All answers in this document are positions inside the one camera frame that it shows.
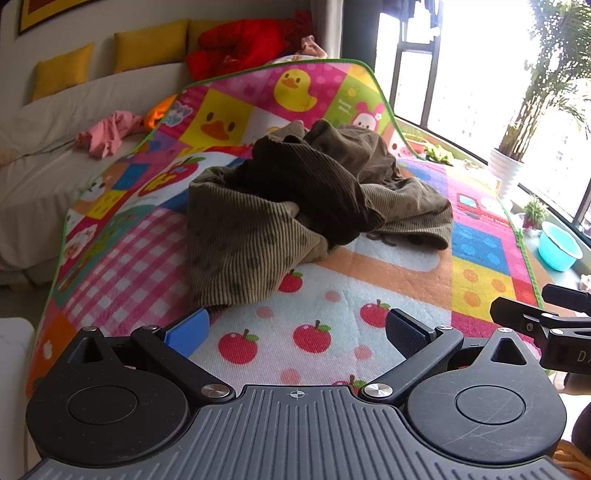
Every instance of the palm plant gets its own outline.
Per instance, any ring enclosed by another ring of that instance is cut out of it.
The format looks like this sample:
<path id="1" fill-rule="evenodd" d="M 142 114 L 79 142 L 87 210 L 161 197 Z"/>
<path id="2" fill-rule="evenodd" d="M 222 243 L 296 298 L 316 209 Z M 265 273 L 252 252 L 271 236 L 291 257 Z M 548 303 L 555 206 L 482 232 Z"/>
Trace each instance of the palm plant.
<path id="1" fill-rule="evenodd" d="M 497 149 L 518 162 L 548 109 L 569 113 L 579 129 L 591 133 L 582 108 L 591 98 L 578 85 L 591 79 L 591 8 L 584 0 L 530 0 L 530 5 L 531 38 L 540 41 L 540 53 L 534 64 L 525 62 L 531 83 Z"/>

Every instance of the black gripper pad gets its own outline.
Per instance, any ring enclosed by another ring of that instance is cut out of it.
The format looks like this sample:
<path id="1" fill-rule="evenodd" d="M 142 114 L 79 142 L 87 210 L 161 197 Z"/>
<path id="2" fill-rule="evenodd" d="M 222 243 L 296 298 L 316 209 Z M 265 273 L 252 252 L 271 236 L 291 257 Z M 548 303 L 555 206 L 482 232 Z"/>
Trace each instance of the black gripper pad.
<path id="1" fill-rule="evenodd" d="M 252 385 L 236 400 L 203 407 L 178 442 L 147 459 L 100 469 L 49 459 L 26 478 L 570 479 L 547 458 L 508 468 L 446 458 L 417 440 L 396 408 L 362 402 L 348 387 Z"/>

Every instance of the yellow cushion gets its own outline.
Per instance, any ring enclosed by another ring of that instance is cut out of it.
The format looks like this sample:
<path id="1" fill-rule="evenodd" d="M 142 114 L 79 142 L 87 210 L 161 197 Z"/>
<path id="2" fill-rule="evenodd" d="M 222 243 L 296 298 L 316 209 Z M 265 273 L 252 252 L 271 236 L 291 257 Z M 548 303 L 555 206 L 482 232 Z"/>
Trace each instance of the yellow cushion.
<path id="1" fill-rule="evenodd" d="M 199 49 L 199 37 L 203 32 L 226 22 L 227 20 L 191 20 L 189 22 L 189 45 L 187 52 L 191 53 L 193 50 Z"/>
<path id="2" fill-rule="evenodd" d="M 86 82 L 94 47 L 95 44 L 90 43 L 86 47 L 37 63 L 37 78 L 31 101 Z"/>
<path id="3" fill-rule="evenodd" d="M 187 19 L 115 34 L 115 73 L 183 61 Z"/>

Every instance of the metal screw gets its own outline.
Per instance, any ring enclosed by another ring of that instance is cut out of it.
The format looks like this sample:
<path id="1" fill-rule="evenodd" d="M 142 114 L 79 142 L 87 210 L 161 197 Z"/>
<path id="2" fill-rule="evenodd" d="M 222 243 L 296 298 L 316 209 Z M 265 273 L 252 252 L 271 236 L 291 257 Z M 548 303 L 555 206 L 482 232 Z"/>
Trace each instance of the metal screw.
<path id="1" fill-rule="evenodd" d="M 201 389 L 201 395 L 207 398 L 223 398 L 230 394 L 230 387 L 221 383 L 205 385 Z"/>
<path id="2" fill-rule="evenodd" d="M 386 398 L 392 395 L 393 392 L 392 387 L 385 383 L 372 383 L 366 385 L 364 386 L 363 391 L 368 397 L 372 398 Z"/>

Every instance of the green plant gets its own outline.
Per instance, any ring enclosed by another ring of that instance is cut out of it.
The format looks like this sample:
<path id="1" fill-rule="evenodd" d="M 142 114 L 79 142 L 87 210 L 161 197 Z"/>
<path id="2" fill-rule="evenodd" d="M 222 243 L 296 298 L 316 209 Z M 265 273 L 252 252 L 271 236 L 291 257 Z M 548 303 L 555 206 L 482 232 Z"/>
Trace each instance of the green plant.
<path id="1" fill-rule="evenodd" d="M 571 114 L 579 128 L 591 132 L 582 108 L 591 98 L 577 84 L 591 79 L 591 8 L 584 0 L 530 0 L 530 5 L 531 38 L 540 41 L 540 53 L 535 63 L 525 62 L 531 83 L 498 148 L 519 162 L 550 108 Z"/>
<path id="2" fill-rule="evenodd" d="M 445 165 L 451 165 L 453 155 L 452 152 L 447 151 L 441 145 L 433 145 L 427 142 L 427 145 L 425 145 L 425 158 L 435 163 L 445 163 Z"/>
<path id="3" fill-rule="evenodd" d="M 539 227 L 548 216 L 548 209 L 538 197 L 533 197 L 524 207 L 529 226 Z"/>

